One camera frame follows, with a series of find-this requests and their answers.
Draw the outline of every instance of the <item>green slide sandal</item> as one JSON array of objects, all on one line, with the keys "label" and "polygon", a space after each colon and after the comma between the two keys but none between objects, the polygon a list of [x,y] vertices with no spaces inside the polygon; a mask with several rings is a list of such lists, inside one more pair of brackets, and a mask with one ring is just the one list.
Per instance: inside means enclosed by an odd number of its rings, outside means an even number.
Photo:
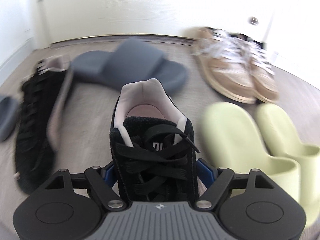
[{"label": "green slide sandal", "polygon": [[202,133],[212,165],[239,173],[260,169],[299,202],[299,164],[270,156],[256,123],[244,109],[226,102],[210,105],[203,116]]},{"label": "green slide sandal", "polygon": [[256,122],[270,154],[296,160],[301,166],[300,204],[311,226],[320,212],[320,148],[304,144],[290,117],[279,106],[261,104]]}]

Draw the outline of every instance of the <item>floor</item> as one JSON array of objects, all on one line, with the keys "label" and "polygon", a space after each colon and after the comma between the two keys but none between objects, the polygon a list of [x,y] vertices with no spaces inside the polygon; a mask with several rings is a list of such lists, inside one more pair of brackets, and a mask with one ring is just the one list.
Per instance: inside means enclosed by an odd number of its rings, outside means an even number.
[{"label": "floor", "polygon": [[[90,50],[113,51],[125,38],[126,36],[119,36],[66,41],[47,49],[36,50],[5,81],[0,87],[0,93],[21,99],[21,80],[32,72],[35,63],[42,58],[68,54],[72,60]],[[154,36],[140,38],[165,51],[168,59],[182,63],[188,68],[187,84],[172,99],[192,121],[195,143],[202,150],[198,157],[205,158],[199,133],[202,112],[206,106],[214,102],[236,102],[216,93],[201,78],[196,60],[190,54],[190,40]],[[286,71],[275,68],[275,72],[280,91],[278,105],[292,118],[302,141],[320,145],[320,90]],[[54,170],[68,168],[71,173],[78,173],[94,165],[104,166],[111,161],[108,134],[112,110],[118,95],[118,91],[100,85],[76,85],[63,114],[62,145]],[[237,104],[250,114],[253,114],[256,108],[256,105]],[[19,190],[13,177],[15,136],[16,131],[0,143],[0,221],[12,232],[15,232],[12,224],[13,212],[27,197]]]}]

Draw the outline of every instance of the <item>beige sneaker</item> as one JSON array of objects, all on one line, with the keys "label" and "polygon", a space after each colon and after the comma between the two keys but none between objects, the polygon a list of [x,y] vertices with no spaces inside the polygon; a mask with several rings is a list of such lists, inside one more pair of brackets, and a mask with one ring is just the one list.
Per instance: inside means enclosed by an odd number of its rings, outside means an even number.
[{"label": "beige sneaker", "polygon": [[243,40],[226,31],[201,28],[194,44],[194,55],[207,83],[222,95],[238,102],[253,104],[254,87],[243,58]]},{"label": "beige sneaker", "polygon": [[279,92],[274,80],[274,72],[266,58],[266,51],[261,46],[262,44],[258,42],[246,42],[255,96],[263,102],[274,103],[278,100]]}]

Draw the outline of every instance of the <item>shoelace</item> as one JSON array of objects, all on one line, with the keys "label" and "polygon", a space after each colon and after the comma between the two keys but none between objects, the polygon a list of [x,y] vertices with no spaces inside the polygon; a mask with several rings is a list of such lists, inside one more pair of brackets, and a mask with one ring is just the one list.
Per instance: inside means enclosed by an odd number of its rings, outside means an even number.
[{"label": "shoelace", "polygon": [[260,47],[257,43],[254,41],[250,41],[248,43],[248,51],[247,51],[247,57],[253,58],[253,63],[267,71],[269,74],[274,75],[275,73],[271,69],[271,65],[269,65],[266,51]]},{"label": "shoelace", "polygon": [[225,58],[229,63],[241,63],[245,64],[245,60],[241,56],[242,52],[242,40],[236,37],[223,37],[217,42],[212,42],[209,39],[199,40],[202,49],[197,53],[208,54],[213,58]]},{"label": "shoelace", "polygon": [[[172,145],[170,142],[175,134],[180,135],[182,140]],[[150,140],[159,135],[166,135],[163,141],[166,147],[156,151]],[[141,138],[132,138],[134,147],[116,144],[118,154],[128,158],[126,172],[138,175],[141,182],[134,185],[135,194],[146,195],[149,201],[154,202],[187,200],[187,194],[182,188],[189,171],[179,166],[187,164],[190,148],[199,152],[194,143],[181,130],[167,124],[149,128],[143,139],[144,142]]]},{"label": "shoelace", "polygon": [[40,75],[42,61],[36,65],[34,76],[23,83],[21,90],[24,92],[24,101],[21,109],[20,131],[21,139],[29,139],[33,136],[33,126],[36,121],[34,115],[37,113],[37,102],[39,100],[38,93],[43,89],[43,81],[46,75]]}]

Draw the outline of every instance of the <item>triangular cutout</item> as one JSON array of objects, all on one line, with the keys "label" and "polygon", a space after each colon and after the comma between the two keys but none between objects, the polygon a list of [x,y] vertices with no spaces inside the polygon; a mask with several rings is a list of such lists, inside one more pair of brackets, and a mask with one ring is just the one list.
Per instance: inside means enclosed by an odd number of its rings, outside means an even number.
[{"label": "triangular cutout", "polygon": [[63,176],[59,175],[45,189],[64,188]]},{"label": "triangular cutout", "polygon": [[255,187],[256,188],[270,188],[270,189],[274,188],[262,175],[256,176]]}]

